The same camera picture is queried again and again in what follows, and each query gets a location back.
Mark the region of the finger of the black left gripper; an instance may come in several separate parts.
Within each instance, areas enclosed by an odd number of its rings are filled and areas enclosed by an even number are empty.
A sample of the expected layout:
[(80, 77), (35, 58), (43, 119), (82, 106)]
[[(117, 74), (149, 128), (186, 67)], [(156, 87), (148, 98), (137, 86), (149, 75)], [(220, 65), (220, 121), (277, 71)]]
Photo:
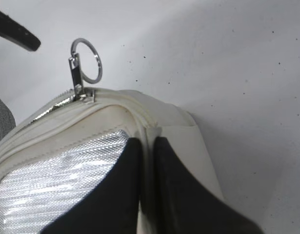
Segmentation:
[(37, 51), (41, 41), (24, 26), (0, 11), (0, 37), (26, 49)]

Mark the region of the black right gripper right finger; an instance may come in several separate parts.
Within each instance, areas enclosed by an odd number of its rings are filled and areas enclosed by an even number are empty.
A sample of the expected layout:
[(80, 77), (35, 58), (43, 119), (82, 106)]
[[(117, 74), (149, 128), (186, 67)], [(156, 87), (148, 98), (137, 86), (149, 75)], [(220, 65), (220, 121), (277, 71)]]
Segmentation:
[(208, 191), (168, 139), (157, 137), (142, 169), (141, 207), (152, 234), (261, 234), (252, 220)]

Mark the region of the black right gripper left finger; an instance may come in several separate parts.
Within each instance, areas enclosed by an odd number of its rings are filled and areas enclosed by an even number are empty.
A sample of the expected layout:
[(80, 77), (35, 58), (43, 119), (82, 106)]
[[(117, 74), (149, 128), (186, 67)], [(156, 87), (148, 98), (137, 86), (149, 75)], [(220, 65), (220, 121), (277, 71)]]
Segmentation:
[(46, 227), (48, 234), (135, 234), (141, 142), (130, 138), (107, 176), (83, 200)]

